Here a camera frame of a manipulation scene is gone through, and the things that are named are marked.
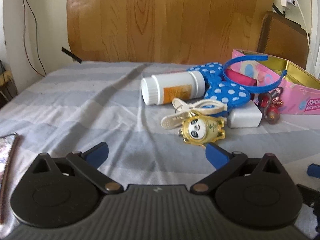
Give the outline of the blue polka dot bow headband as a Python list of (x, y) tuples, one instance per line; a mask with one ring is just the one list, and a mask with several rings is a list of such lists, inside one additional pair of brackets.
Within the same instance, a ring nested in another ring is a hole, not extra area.
[(207, 63), (188, 68), (189, 72), (199, 72), (206, 85), (204, 99), (213, 99), (227, 105), (227, 109), (233, 109), (245, 105), (251, 99), (251, 94), (261, 94), (272, 91), (277, 88), (282, 79), (287, 75), (284, 70), (280, 78), (269, 85), (265, 86), (246, 86), (236, 82), (227, 76), (227, 70), (235, 63), (242, 61), (266, 61), (267, 55), (245, 55), (233, 58), (225, 64), (218, 62)]

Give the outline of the yellow panda toy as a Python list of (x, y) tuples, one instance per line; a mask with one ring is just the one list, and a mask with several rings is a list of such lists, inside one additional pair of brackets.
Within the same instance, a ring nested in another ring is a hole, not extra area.
[(222, 117), (193, 116), (182, 122), (178, 135), (183, 138), (186, 144), (205, 146), (208, 143), (225, 139), (224, 126), (225, 120)]

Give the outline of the black tape strip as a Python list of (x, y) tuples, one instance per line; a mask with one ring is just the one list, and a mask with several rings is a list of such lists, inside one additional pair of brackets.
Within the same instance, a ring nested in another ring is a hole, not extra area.
[(69, 56), (73, 61), (77, 62), (77, 63), (82, 63), (82, 59), (80, 59), (79, 57), (77, 57), (75, 54), (73, 54), (71, 51), (69, 51), (68, 49), (61, 47), (61, 51), (66, 54), (67, 56)]

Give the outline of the wooden headboard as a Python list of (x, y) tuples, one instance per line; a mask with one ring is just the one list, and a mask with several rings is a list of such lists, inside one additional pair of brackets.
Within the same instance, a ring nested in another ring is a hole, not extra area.
[(85, 61), (201, 64), (257, 48), (273, 0), (67, 0), (68, 43)]

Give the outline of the magenta pink box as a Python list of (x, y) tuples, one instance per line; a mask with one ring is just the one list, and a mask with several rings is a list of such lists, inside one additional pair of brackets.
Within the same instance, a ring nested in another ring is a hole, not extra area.
[(232, 81), (237, 82), (241, 85), (244, 86), (256, 86), (257, 85), (257, 80), (249, 77), (249, 76), (245, 76), (244, 74), (241, 74), (239, 72), (236, 72), (232, 69), (226, 69), (226, 75), (228, 78), (230, 78)]

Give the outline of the pink macaron biscuit tin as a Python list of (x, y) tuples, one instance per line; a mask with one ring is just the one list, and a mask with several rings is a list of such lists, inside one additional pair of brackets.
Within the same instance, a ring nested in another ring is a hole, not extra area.
[(280, 112), (290, 115), (319, 115), (319, 80), (295, 63), (269, 55), (267, 61), (247, 60), (234, 63), (230, 68), (256, 79), (258, 86), (276, 82), (282, 72), (287, 71), (280, 83), (283, 88)]

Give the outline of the white pill bottle orange label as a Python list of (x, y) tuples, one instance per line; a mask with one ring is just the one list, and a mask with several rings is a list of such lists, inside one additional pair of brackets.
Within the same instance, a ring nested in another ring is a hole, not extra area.
[(146, 105), (164, 105), (174, 98), (190, 100), (204, 96), (206, 84), (198, 71), (152, 75), (141, 80)]

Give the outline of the brown chair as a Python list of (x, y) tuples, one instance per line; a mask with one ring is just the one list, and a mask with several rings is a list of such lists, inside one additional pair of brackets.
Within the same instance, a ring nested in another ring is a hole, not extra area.
[(269, 11), (263, 18), (257, 52), (287, 59), (305, 69), (309, 53), (306, 32), (299, 24)]

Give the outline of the white power adapter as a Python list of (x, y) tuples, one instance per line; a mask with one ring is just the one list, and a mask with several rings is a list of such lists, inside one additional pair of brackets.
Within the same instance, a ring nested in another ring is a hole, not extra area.
[(229, 128), (255, 128), (262, 120), (262, 113), (253, 101), (234, 108), (229, 112), (227, 125)]

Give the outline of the red brown figurine keychain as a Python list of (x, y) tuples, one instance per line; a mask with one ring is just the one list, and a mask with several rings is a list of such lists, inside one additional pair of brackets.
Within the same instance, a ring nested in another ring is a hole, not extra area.
[(263, 118), (271, 125), (276, 124), (280, 119), (279, 107), (283, 101), (280, 96), (283, 93), (282, 87), (277, 87), (271, 92), (258, 95), (258, 107), (262, 110)]

